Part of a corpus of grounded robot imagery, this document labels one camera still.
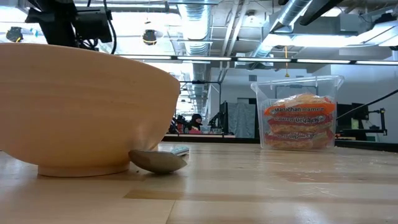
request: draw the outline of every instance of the black machine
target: black machine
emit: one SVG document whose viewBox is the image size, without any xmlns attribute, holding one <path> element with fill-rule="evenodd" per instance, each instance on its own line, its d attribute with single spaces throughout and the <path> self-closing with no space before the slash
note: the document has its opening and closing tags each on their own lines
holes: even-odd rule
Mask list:
<svg viewBox="0 0 398 224">
<path fill-rule="evenodd" d="M 39 23 L 48 44 L 98 50 L 102 43 L 114 40 L 112 54 L 116 50 L 116 34 L 111 23 L 111 11 L 106 6 L 76 8 L 73 0 L 28 0 L 34 7 L 29 9 L 26 23 Z"/>
<path fill-rule="evenodd" d="M 369 111 L 368 107 L 361 103 L 352 103 L 352 105 L 342 105 L 337 104 L 337 117 L 356 109 L 351 116 L 342 117 L 337 121 L 336 132 L 340 138 L 344 137 L 352 137 L 355 140 L 366 141 L 366 133 L 383 133 L 383 135 L 387 135 L 386 123 L 384 119 L 384 113 L 386 112 L 384 108 L 375 111 Z M 370 113 L 378 113 L 380 114 L 381 120 L 381 128 L 375 125 L 369 127 L 369 129 L 365 129 L 362 121 L 369 121 Z M 358 120 L 359 126 L 358 129 L 352 129 L 351 127 L 351 119 Z"/>
</svg>

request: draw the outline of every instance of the ceiling duct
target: ceiling duct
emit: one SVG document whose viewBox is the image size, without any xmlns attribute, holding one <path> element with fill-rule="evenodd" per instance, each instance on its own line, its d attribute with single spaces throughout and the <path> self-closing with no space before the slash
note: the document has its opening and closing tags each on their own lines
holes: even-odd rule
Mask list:
<svg viewBox="0 0 398 224">
<path fill-rule="evenodd" d="M 198 4 L 181 4 L 178 5 L 183 20 L 183 36 L 184 39 L 190 40 L 185 42 L 187 55 L 204 56 L 209 55 L 209 44 L 200 42 L 208 38 L 210 29 L 211 6 Z M 205 63 L 193 64 L 193 80 L 210 80 L 210 67 Z M 202 109 L 206 105 L 205 93 L 208 85 L 193 85 L 193 94 L 196 98 L 197 109 L 199 113 L 203 113 Z"/>
<path fill-rule="evenodd" d="M 273 46 L 267 43 L 267 36 L 271 32 L 293 32 L 294 23 L 306 10 L 312 0 L 290 0 L 279 12 L 270 16 L 263 27 L 264 40 L 251 54 L 251 57 L 266 57 L 272 50 Z M 257 68 L 258 63 L 248 65 L 248 70 Z"/>
</svg>

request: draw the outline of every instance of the wooden tabletop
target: wooden tabletop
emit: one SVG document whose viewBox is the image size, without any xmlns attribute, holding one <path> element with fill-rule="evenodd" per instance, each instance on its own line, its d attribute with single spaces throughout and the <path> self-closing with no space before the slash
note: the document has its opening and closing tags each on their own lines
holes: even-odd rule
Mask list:
<svg viewBox="0 0 398 224">
<path fill-rule="evenodd" d="M 398 223 L 398 155 L 189 146 L 188 166 L 62 179 L 0 152 L 0 223 Z"/>
</svg>

